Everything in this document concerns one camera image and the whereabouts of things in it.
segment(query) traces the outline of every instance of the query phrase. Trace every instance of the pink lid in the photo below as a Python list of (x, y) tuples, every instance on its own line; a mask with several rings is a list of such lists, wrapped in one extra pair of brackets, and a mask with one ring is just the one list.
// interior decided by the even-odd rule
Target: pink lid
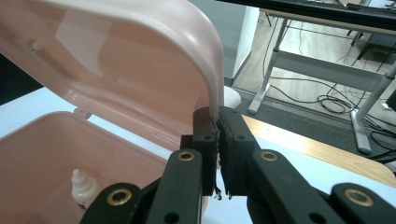
[(177, 149), (223, 104), (223, 52), (185, 0), (2, 0), (0, 52), (66, 101)]

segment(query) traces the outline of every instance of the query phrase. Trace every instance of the pink plastic container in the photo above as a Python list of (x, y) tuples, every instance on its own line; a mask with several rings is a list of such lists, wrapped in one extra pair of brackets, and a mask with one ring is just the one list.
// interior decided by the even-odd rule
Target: pink plastic container
[[(218, 33), (185, 0), (0, 0), (0, 31), (0, 52), (49, 90), (169, 150), (194, 110), (216, 122), (223, 104)], [(0, 139), (0, 223), (78, 223), (74, 169), (143, 188), (164, 166), (76, 114), (49, 114)]]
[(72, 113), (37, 119), (0, 142), (0, 223), (79, 223), (71, 195), (82, 169), (103, 188), (161, 177), (166, 161)]

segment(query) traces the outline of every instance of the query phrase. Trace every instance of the white wall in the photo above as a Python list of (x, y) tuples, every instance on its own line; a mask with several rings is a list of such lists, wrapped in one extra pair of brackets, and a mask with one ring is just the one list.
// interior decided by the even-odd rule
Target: white wall
[(257, 7), (246, 7), (244, 23), (242, 25), (242, 32), (239, 38), (238, 51), (233, 68), (233, 76), (235, 76), (239, 67), (251, 52), (251, 45), (253, 43), (254, 33), (256, 32), (259, 14), (260, 11)]
[[(190, 0), (190, 2), (200, 8), (218, 30), (224, 48), (224, 76), (233, 78), (238, 70), (235, 70), (235, 65), (239, 64), (240, 66), (248, 56), (246, 51), (248, 50), (250, 52), (259, 10), (256, 8), (257, 18), (254, 20), (254, 13), (252, 13), (251, 9), (248, 10), (251, 7), (215, 0)], [(246, 18), (254, 24), (254, 29), (253, 25), (249, 25), (249, 22), (245, 21)]]

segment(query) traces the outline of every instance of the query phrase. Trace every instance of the cable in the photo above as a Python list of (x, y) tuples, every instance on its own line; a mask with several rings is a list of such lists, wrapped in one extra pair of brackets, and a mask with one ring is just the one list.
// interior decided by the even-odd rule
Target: cable
[[(276, 26), (277, 26), (277, 22), (278, 22), (278, 19), (276, 19), (276, 24), (275, 24), (275, 26), (274, 26), (273, 32), (271, 33), (270, 40), (269, 40), (267, 49), (266, 49), (266, 51), (265, 51), (264, 59), (263, 59), (263, 62), (262, 62), (262, 73), (263, 73), (264, 75), (265, 75), (265, 72), (264, 72), (264, 71), (265, 71), (265, 60), (266, 60), (266, 57), (267, 57), (267, 54), (268, 54), (269, 46), (270, 46), (270, 44), (271, 44), (272, 38), (273, 38), (274, 33), (275, 33), (275, 29), (276, 29)], [(289, 23), (289, 25), (288, 25), (288, 27), (287, 27), (286, 32), (289, 30), (290, 24), (291, 24), (291, 21), (290, 21), (290, 23)], [(300, 33), (299, 33), (299, 37), (300, 37), (299, 51), (300, 51), (300, 53), (303, 55), (303, 53), (302, 53), (302, 51), (301, 51), (301, 45), (302, 45), (301, 32), (302, 32), (302, 30), (303, 30), (303, 23), (302, 23), (302, 27), (301, 27)], [(281, 40), (283, 40), (283, 38), (285, 37), (286, 32), (283, 34)], [(348, 57), (348, 55), (350, 54), (350, 51), (351, 51), (351, 50), (352, 50), (352, 46), (349, 48), (349, 50), (348, 50), (348, 52), (346, 53), (345, 56), (343, 56), (342, 58), (338, 59), (338, 60), (335, 61), (335, 62), (337, 63), (338, 61), (340, 61), (340, 60), (342, 60), (342, 59), (344, 58), (344, 64), (346, 64), (346, 62), (347, 62), (347, 57)], [(385, 58), (385, 60), (379, 65), (379, 67), (377, 68), (376, 72), (379, 71), (379, 69), (380, 69), (380, 68), (382, 67), (382, 65), (385, 63), (386, 59), (388, 58), (388, 56), (389, 56), (390, 54), (391, 54), (391, 50), (390, 50), (389, 53), (387, 54), (387, 57)], [(367, 59), (366, 59), (366, 61), (364, 62), (364, 66), (363, 66), (362, 69), (365, 68), (366, 64), (367, 64)], [(327, 111), (329, 111), (329, 112), (331, 112), (331, 113), (335, 113), (335, 114), (350, 113), (350, 112), (354, 111), (355, 109), (359, 108), (359, 104), (361, 103), (361, 100), (364, 98), (364, 95), (365, 95), (365, 93), (366, 93), (366, 91), (365, 91), (365, 92), (362, 94), (362, 96), (361, 96), (361, 98), (359, 99), (359, 101), (358, 101), (356, 104), (354, 104), (354, 103), (353, 103), (352, 101), (350, 101), (343, 93), (341, 93), (339, 90), (337, 90), (337, 89), (335, 88), (335, 86), (336, 86), (337, 84), (334, 84), (333, 86), (330, 86), (330, 85), (328, 85), (328, 84), (326, 84), (326, 83), (324, 83), (324, 82), (320, 82), (320, 81), (316, 81), (316, 80), (311, 80), (311, 79), (303, 79), (303, 78), (285, 78), (285, 77), (270, 77), (270, 78), (275, 78), (275, 79), (288, 79), (288, 80), (304, 80), (304, 81), (317, 82), (317, 83), (320, 83), (320, 84), (322, 84), (322, 85), (328, 86), (330, 89), (329, 89), (329, 91), (326, 93), (326, 95), (320, 95), (320, 96), (318, 96), (318, 98), (317, 98), (316, 101), (312, 101), (312, 102), (296, 100), (296, 99), (294, 99), (294, 98), (288, 96), (285, 92), (283, 92), (283, 91), (282, 91), (281, 89), (279, 89), (278, 87), (273, 86), (273, 85), (271, 85), (270, 87), (272, 87), (272, 88), (274, 88), (274, 89), (280, 91), (282, 94), (284, 94), (286, 97), (288, 97), (289, 99), (291, 99), (291, 100), (294, 101), (294, 102), (298, 102), (298, 103), (302, 103), (302, 104), (315, 104), (315, 103), (320, 103), (324, 109), (326, 109)], [(330, 93), (331, 91), (332, 91), (332, 92), (334, 92), (334, 91), (338, 92), (340, 95), (342, 95), (344, 98), (346, 98), (346, 99), (348, 100), (348, 102), (346, 102), (346, 101), (344, 101), (344, 100), (341, 100), (341, 99), (339, 99), (339, 98), (330, 96), (329, 93)], [(340, 106), (340, 108), (342, 108), (342, 110), (341, 110), (341, 111), (334, 111), (333, 109), (329, 108), (328, 106), (325, 105), (325, 102), (328, 102), (328, 101), (330, 101), (330, 102), (332, 102), (332, 103), (334, 103), (334, 104)], [(373, 119), (377, 119), (377, 118), (375, 118), (375, 117), (373, 117), (373, 116), (371, 116), (371, 115), (368, 115), (368, 114), (367, 114), (366, 116), (367, 116), (367, 117), (372, 117)], [(373, 141), (374, 141), (376, 144), (378, 144), (380, 147), (383, 147), (383, 148), (385, 148), (385, 149), (391, 150), (391, 152), (394, 152), (392, 148), (385, 147), (385, 146), (381, 145), (381, 144), (375, 139), (374, 134), (375, 134), (375, 133), (376, 133), (376, 134), (382, 134), (382, 135), (385, 135), (385, 136), (388, 136), (388, 137), (393, 137), (393, 138), (396, 138), (396, 134), (393, 133), (392, 131), (389, 131), (389, 130), (386, 130), (386, 129), (380, 127), (379, 125), (377, 125), (377, 124), (376, 124), (375, 122), (373, 122), (372, 120), (367, 119), (367, 117), (364, 118), (365, 123), (366, 123), (367, 125), (369, 125), (370, 127), (372, 127), (373, 129), (377, 130), (377, 132), (371, 132), (371, 133), (370, 133), (370, 136), (372, 137)], [(381, 119), (377, 119), (377, 120), (380, 120), (380, 121), (382, 121), (382, 122), (384, 122), (384, 123), (387, 123), (388, 125), (391, 125), (391, 126), (396, 127), (396, 125), (391, 124), (391, 123), (388, 123), (388, 122), (386, 122), (386, 121), (384, 121), (384, 120), (381, 120)], [(383, 157), (387, 157), (389, 154), (390, 154), (390, 153), (387, 152), (387, 153), (383, 153), (383, 154), (381, 154), (381, 155), (378, 155), (378, 156), (375, 156), (375, 157), (372, 157), (372, 158), (369, 158), (369, 159), (376, 160), (376, 161), (394, 161), (394, 160), (396, 160), (396, 158), (394, 158), (394, 159), (380, 160), (380, 159), (382, 159)]]
[[(367, 45), (369, 44), (369, 42), (372, 41), (372, 38), (373, 38), (373, 36), (370, 36), (369, 40), (368, 40), (368, 41), (366, 42), (366, 44), (364, 45), (364, 48), (366, 48)], [(378, 44), (378, 41), (379, 41), (379, 37), (376, 39), (375, 45)], [(355, 59), (355, 61), (352, 63), (351, 66), (353, 66), (357, 61), (358, 61), (358, 58)]]
[(301, 32), (302, 32), (302, 30), (303, 30), (303, 25), (304, 25), (304, 23), (301, 22), (301, 29), (300, 29), (300, 33), (299, 33), (300, 44), (299, 44), (299, 46), (298, 46), (298, 50), (300, 51), (300, 54), (301, 54), (301, 55), (303, 55), (303, 52), (301, 51), (301, 45), (302, 45), (302, 43), (303, 43), (303, 40), (301, 39)]
[(289, 99), (291, 99), (292, 101), (295, 101), (295, 102), (298, 102), (298, 103), (302, 103), (302, 104), (316, 104), (318, 101), (312, 101), (312, 102), (309, 102), (309, 101), (299, 101), (299, 100), (296, 100), (296, 99), (293, 99), (293, 98), (291, 98), (290, 96), (288, 96), (285, 92), (283, 92), (282, 90), (280, 90), (278, 87), (276, 87), (276, 86), (273, 86), (273, 85), (270, 85), (270, 87), (272, 87), (272, 88), (274, 88), (274, 89), (276, 89), (277, 91), (280, 91), (282, 94), (284, 94), (286, 97), (288, 97)]
[[(316, 81), (316, 80), (312, 80), (312, 79), (305, 79), (305, 78), (295, 78), (295, 77), (271, 77), (271, 78), (274, 78), (274, 79), (301, 80), (301, 81), (316, 82), (316, 83), (325, 85), (325, 86), (327, 86), (327, 87), (330, 88), (330, 90), (327, 92), (326, 95), (320, 95), (320, 96), (317, 98), (316, 101), (306, 102), (306, 101), (300, 101), (300, 100), (293, 99), (292, 97), (288, 96), (285, 92), (281, 91), (279, 88), (274, 87), (274, 89), (277, 89), (278, 91), (282, 92), (286, 97), (290, 98), (291, 100), (293, 100), (293, 101), (295, 101), (295, 102), (303, 103), (303, 104), (320, 103), (320, 104), (323, 106), (323, 108), (325, 108), (325, 109), (328, 110), (329, 112), (336, 113), (336, 114), (349, 113), (349, 112), (351, 112), (352, 110), (354, 110), (354, 109), (356, 108), (356, 105), (353, 104), (352, 102), (350, 102), (349, 99), (347, 99), (347, 97), (346, 97), (343, 93), (341, 93), (341, 92), (340, 92), (339, 90), (337, 90), (337, 89), (334, 89), (334, 86), (335, 86), (336, 84), (335, 84), (334, 86), (330, 86), (329, 84), (324, 83), (324, 82), (321, 82), (321, 81)], [(335, 91), (337, 91), (338, 93), (340, 93), (340, 94), (341, 94), (343, 97), (345, 97), (351, 104), (348, 103), (348, 102), (345, 102), (345, 101), (343, 101), (343, 100), (341, 100), (341, 99), (338, 99), (338, 98), (336, 98), (336, 97), (329, 96), (329, 93), (330, 93), (331, 90), (335, 90)], [(332, 101), (333, 103), (339, 105), (340, 107), (343, 108), (342, 111), (339, 112), (339, 111), (334, 111), (334, 110), (330, 109), (329, 107), (327, 107), (327, 106), (324, 104), (324, 102), (327, 102), (327, 101)], [(354, 105), (355, 107), (353, 107), (353, 109), (350, 109), (349, 111), (347, 111), (346, 108), (345, 108), (345, 106), (348, 107), (348, 108), (352, 108), (352, 105)]]
[[(282, 94), (284, 94), (286, 97), (288, 97), (288, 98), (291, 99), (292, 101), (295, 101), (295, 102), (298, 102), (298, 103), (302, 103), (302, 104), (315, 104), (315, 103), (320, 103), (324, 109), (326, 109), (327, 111), (329, 111), (329, 112), (331, 112), (331, 113), (335, 113), (335, 114), (350, 113), (351, 111), (355, 110), (356, 108), (359, 108), (359, 104), (360, 104), (361, 100), (363, 99), (363, 97), (364, 97), (364, 95), (365, 95), (365, 93), (366, 93), (366, 92), (364, 92), (363, 95), (362, 95), (362, 97), (359, 99), (359, 101), (358, 101), (356, 104), (354, 104), (354, 103), (351, 102), (349, 99), (348, 99), (348, 101), (349, 101), (350, 103), (348, 103), (348, 102), (346, 102), (346, 101), (343, 101), (343, 100), (341, 100), (341, 99), (339, 99), (339, 98), (332, 97), (332, 96), (329, 95), (330, 91), (333, 90), (333, 91), (337, 91), (338, 93), (340, 93), (343, 97), (345, 97), (345, 98), (347, 99), (347, 97), (346, 97), (343, 93), (341, 93), (339, 90), (337, 90), (337, 89), (334, 88), (337, 84), (334, 84), (333, 86), (330, 86), (330, 85), (328, 85), (328, 84), (326, 84), (326, 83), (324, 83), (324, 82), (321, 82), (321, 81), (316, 81), (316, 80), (311, 80), (311, 79), (304, 79), (304, 78), (291, 78), (291, 77), (271, 77), (271, 78), (274, 78), (274, 79), (288, 79), (288, 80), (311, 81), (311, 82), (320, 83), (320, 84), (322, 84), (322, 85), (325, 85), (325, 86), (331, 88), (331, 89), (327, 92), (326, 95), (320, 95), (316, 101), (306, 102), (306, 101), (296, 100), (296, 99), (294, 99), (294, 98), (288, 96), (285, 92), (283, 92), (282, 90), (280, 90), (278, 87), (275, 87), (275, 86), (273, 86), (273, 85), (270, 86), (270, 87), (272, 87), (272, 88), (274, 88), (274, 89), (280, 91)], [(327, 107), (327, 106), (324, 104), (324, 102), (326, 102), (326, 101), (331, 101), (332, 103), (334, 103), (334, 104), (336, 104), (336, 105), (339, 105), (339, 106), (342, 108), (342, 111), (334, 111), (333, 109), (330, 109), (329, 107)], [(387, 130), (387, 129), (382, 128), (380, 125), (376, 124), (373, 120), (370, 119), (370, 117), (371, 117), (371, 118), (374, 118), (374, 119), (377, 119), (377, 118), (375, 118), (375, 117), (373, 117), (373, 116), (371, 116), (371, 115), (367, 115), (367, 116), (368, 116), (368, 117), (365, 117), (365, 119), (364, 119), (364, 123), (365, 123), (367, 126), (369, 126), (370, 128), (372, 128), (372, 129), (375, 130), (375, 131), (373, 131), (373, 132), (370, 133), (370, 136), (371, 136), (371, 138), (373, 139), (373, 141), (374, 141), (376, 144), (378, 144), (380, 147), (382, 147), (382, 148), (385, 148), (385, 149), (387, 149), (387, 150), (394, 150), (394, 149), (392, 149), (392, 148), (386, 147), (386, 146), (382, 145), (381, 143), (379, 143), (379, 141), (378, 141), (377, 139), (375, 139), (375, 134), (381, 134), (381, 135), (385, 135), (385, 136), (388, 136), (388, 137), (396, 138), (396, 133), (394, 133), (394, 132), (392, 132), (392, 131), (390, 131), (390, 130)], [(388, 157), (388, 156), (391, 156), (391, 155), (392, 155), (391, 153), (386, 152), (386, 153), (377, 155), (377, 156), (372, 157), (372, 158), (369, 158), (369, 159), (375, 160), (375, 161), (378, 161), (378, 162), (390, 162), (390, 161), (395, 161), (396, 158), (382, 160), (382, 158)]]
[[(362, 69), (364, 69), (364, 68), (366, 67), (367, 61), (368, 61), (368, 59), (366, 59), (366, 60), (364, 61), (364, 65), (363, 65), (363, 68), (362, 68)], [(352, 91), (352, 88), (351, 88), (351, 87), (349, 87), (348, 92), (350, 93), (351, 96), (353, 96), (353, 97), (355, 97), (355, 98), (360, 98), (360, 99), (363, 99), (363, 100), (366, 100), (366, 99), (368, 98), (368, 97), (366, 97), (366, 98), (361, 98), (361, 96), (355, 96), (354, 94), (364, 94), (364, 93), (366, 93), (366, 92), (360, 93), (360, 92)]]

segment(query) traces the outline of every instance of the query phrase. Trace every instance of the table frame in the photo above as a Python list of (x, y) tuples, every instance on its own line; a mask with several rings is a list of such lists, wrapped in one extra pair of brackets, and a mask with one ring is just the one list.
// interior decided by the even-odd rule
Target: table frame
[[(385, 91), (385, 89), (390, 85), (392, 80), (396, 76), (396, 62), (392, 65), (392, 67), (388, 70), (387, 73), (381, 74), (376, 72), (365, 71), (359, 68), (326, 62), (314, 58), (309, 58), (306, 56), (289, 53), (286, 51), (282, 51), (279, 49), (282, 36), (285, 34), (287, 22), (289, 19), (297, 20), (297, 21), (306, 21), (305, 19), (301, 19), (298, 15), (294, 18), (292, 14), (285, 17), (282, 15), (283, 13), (276, 11), (269, 11), (269, 13), (273, 16), (283, 17), (284, 20), (282, 22), (282, 26), (278, 33), (278, 37), (276, 40), (276, 45), (274, 46), (273, 53), (271, 55), (270, 62), (268, 64), (267, 70), (264, 74), (264, 80), (259, 91), (256, 93), (250, 107), (248, 109), (248, 113), (256, 114), (260, 105), (262, 104), (262, 100), (265, 97), (265, 93), (269, 87), (269, 78), (272, 74), (272, 70), (274, 67), (288, 70), (294, 73), (304, 74), (310, 77), (316, 77), (323, 80), (327, 80), (330, 82), (346, 85), (355, 89), (369, 91), (372, 94), (363, 104), (361, 109), (355, 108), (350, 113), (350, 117), (352, 120), (352, 125), (355, 133), (356, 142), (358, 145), (358, 150), (364, 154), (371, 153), (371, 147), (368, 140), (367, 133), (364, 128), (364, 117), (367, 115), (369, 110), (373, 107), (375, 102), (379, 99), (381, 94)], [(311, 20), (309, 22), (322, 24), (323, 21)], [(343, 23), (337, 23), (336, 25), (328, 22), (326, 25), (343, 27)], [(359, 27), (359, 30), (366, 30), (372, 32), (372, 28)]]

